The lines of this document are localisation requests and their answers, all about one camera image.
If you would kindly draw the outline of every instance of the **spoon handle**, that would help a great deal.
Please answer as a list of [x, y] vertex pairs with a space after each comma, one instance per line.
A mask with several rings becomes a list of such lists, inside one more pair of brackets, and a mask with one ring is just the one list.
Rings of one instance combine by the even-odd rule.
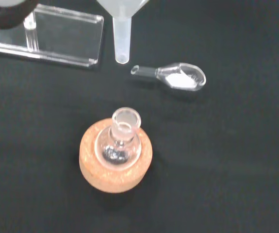
[[138, 75], [138, 76], [145, 76], [145, 77], [151, 77], [155, 78], [157, 74], [156, 68], [151, 67], [140, 67], [140, 66], [134, 66], [131, 69], [131, 74]]

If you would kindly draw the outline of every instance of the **round-bottom flask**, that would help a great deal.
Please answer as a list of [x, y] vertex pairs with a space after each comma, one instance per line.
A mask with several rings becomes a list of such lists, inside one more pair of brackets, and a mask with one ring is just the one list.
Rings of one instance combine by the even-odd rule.
[[134, 109], [120, 108], [112, 116], [112, 125], [102, 130], [95, 140], [95, 155], [111, 170], [125, 170], [136, 163], [141, 153], [137, 135], [141, 119]]

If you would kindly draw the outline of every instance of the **black surface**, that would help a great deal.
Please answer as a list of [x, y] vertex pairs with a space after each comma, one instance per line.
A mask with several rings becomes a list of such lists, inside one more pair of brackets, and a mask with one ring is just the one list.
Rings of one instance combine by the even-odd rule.
[[[151, 0], [114, 60], [95, 2], [42, 2], [105, 16], [96, 70], [0, 56], [0, 233], [279, 233], [279, 1]], [[195, 95], [133, 81], [133, 65], [187, 62]], [[94, 122], [128, 106], [154, 154], [143, 181], [109, 195], [78, 164]]]

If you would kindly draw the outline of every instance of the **white funnel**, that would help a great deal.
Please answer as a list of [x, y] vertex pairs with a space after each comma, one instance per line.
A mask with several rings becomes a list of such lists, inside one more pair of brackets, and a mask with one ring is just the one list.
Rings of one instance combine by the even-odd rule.
[[113, 17], [115, 60], [125, 64], [130, 60], [131, 17], [149, 0], [97, 0]]

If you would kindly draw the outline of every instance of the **acrylic stand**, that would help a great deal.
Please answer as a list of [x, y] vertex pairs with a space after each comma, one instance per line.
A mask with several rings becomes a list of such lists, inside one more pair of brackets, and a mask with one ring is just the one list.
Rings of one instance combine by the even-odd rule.
[[0, 53], [69, 65], [98, 63], [102, 16], [39, 4], [21, 25], [0, 30]]

